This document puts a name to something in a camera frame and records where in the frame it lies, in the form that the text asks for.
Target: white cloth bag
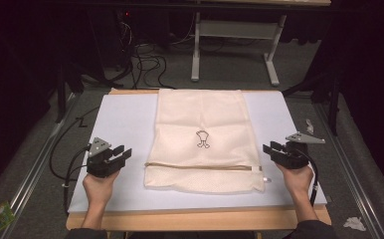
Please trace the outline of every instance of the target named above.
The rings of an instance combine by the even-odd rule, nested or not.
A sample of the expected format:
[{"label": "white cloth bag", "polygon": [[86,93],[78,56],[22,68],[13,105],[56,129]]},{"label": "white cloth bag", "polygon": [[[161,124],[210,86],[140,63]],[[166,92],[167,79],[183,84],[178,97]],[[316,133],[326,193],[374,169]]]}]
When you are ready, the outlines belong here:
[{"label": "white cloth bag", "polygon": [[264,191],[242,92],[160,90],[144,184],[199,193]]}]

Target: metal bracket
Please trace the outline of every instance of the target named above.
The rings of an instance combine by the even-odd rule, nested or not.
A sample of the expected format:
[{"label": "metal bracket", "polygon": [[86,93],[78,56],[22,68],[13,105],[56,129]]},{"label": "metal bracket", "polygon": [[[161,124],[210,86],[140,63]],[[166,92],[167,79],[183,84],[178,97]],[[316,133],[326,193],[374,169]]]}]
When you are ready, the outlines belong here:
[{"label": "metal bracket", "polygon": [[93,157],[110,147],[111,147],[111,144],[102,140],[99,137],[95,137],[93,140],[93,144],[91,145],[91,149],[90,149],[90,153],[88,154],[88,157]]},{"label": "metal bracket", "polygon": [[301,143],[325,143],[325,139],[319,139],[314,136],[303,134],[299,131],[295,134],[292,134],[286,137],[286,139],[289,141],[295,141],[295,142],[301,142]]}]

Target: gray carpet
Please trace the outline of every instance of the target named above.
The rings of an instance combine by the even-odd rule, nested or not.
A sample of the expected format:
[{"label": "gray carpet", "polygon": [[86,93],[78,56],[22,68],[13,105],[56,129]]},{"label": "gray carpet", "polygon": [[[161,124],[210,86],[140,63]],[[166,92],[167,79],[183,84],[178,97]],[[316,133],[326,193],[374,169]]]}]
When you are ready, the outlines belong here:
[{"label": "gray carpet", "polygon": [[[192,49],[190,45],[183,44],[171,47],[170,51],[154,49],[148,54],[161,55],[166,58],[167,71],[161,78],[161,82],[175,88],[183,89],[244,89],[244,90],[284,90],[299,83],[317,49],[317,44],[300,46],[293,41],[288,44],[280,44],[275,55],[275,66],[281,85],[274,89],[270,86],[267,70],[261,58],[261,48],[268,45],[267,42],[255,42],[249,45],[249,41],[230,42],[220,47],[218,42],[208,42],[203,46],[201,53],[201,77],[199,83],[190,82]],[[148,52],[148,47],[143,47],[140,52]],[[143,68],[152,67],[152,62],[144,63]],[[158,86],[156,78],[162,69],[152,71],[147,76],[147,83]],[[108,70],[107,74],[116,74]],[[120,81],[127,88],[132,86],[131,76]],[[142,79],[138,85],[147,87]],[[103,95],[109,88],[86,84],[85,92],[79,96],[79,100],[70,112],[65,127],[79,117],[99,106]],[[310,93],[299,93],[287,98],[288,108],[294,120],[296,128],[305,131],[305,120],[310,119],[315,128],[315,136],[325,138],[326,144],[311,145],[310,155],[316,160],[319,168],[319,181],[331,201],[327,204],[332,224],[339,238],[376,238],[369,231],[361,232],[350,228],[344,228],[343,224],[349,217],[361,217],[362,213],[352,188],[346,180],[345,172],[339,161],[339,156],[329,141],[328,129],[324,127],[323,118],[317,112],[308,99]],[[35,163],[41,148],[52,132],[57,117],[56,96],[51,99],[52,109],[31,130],[30,134],[20,147],[19,151],[10,162],[7,169],[0,177],[0,202],[11,201],[23,182],[25,175]],[[345,101],[340,99],[340,112],[338,114],[337,130],[338,138],[343,149],[351,160],[354,173],[360,181],[368,198],[372,202],[376,215],[384,228],[384,178],[374,163],[369,150],[363,143],[363,139],[354,125]],[[88,143],[97,111],[87,115],[84,125],[73,126],[58,144],[54,156],[54,168],[59,174],[66,173],[66,169],[72,156],[80,148]],[[63,181],[52,175],[48,165],[40,170],[41,176],[35,188],[27,196],[29,200],[23,208],[13,230],[5,238],[64,238],[66,230],[66,215],[63,208]],[[264,238],[282,238],[287,231],[264,231]],[[115,233],[112,237],[119,238],[121,234]],[[185,234],[167,233],[165,238],[187,238]]]}]

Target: table leg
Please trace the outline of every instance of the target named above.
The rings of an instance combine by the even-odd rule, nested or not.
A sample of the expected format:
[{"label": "table leg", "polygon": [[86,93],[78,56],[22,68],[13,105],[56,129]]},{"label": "table leg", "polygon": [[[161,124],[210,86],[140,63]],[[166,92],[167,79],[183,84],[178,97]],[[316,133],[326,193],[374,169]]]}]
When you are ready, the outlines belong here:
[{"label": "table leg", "polygon": [[271,50],[268,54],[264,54],[264,60],[266,62],[267,70],[269,72],[270,81],[273,85],[273,87],[277,87],[280,82],[279,78],[277,77],[276,69],[274,68],[273,64],[273,57],[274,53],[276,52],[277,45],[279,44],[280,36],[282,35],[283,27],[285,26],[286,21],[286,15],[282,15],[279,20],[279,24],[276,27],[276,31],[273,36],[273,43]]},{"label": "table leg", "polygon": [[195,18],[195,49],[193,51],[193,59],[192,59],[192,82],[199,81],[199,28],[201,21],[201,14],[199,12],[196,13]]},{"label": "table leg", "polygon": [[263,239],[263,233],[260,231],[255,232],[255,239]]}]

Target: forearm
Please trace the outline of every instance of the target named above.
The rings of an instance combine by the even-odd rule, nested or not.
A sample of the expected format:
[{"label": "forearm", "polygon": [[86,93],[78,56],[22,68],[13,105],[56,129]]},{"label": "forearm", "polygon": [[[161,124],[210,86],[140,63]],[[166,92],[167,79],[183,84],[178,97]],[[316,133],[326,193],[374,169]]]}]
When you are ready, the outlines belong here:
[{"label": "forearm", "polygon": [[313,210],[312,205],[310,205],[307,192],[292,192],[291,198],[293,199],[297,222],[318,220],[315,210]]},{"label": "forearm", "polygon": [[90,205],[82,228],[101,229],[102,217],[104,215],[105,205]]},{"label": "forearm", "polygon": [[337,239],[331,226],[317,220],[301,221],[297,224],[291,239]]}]

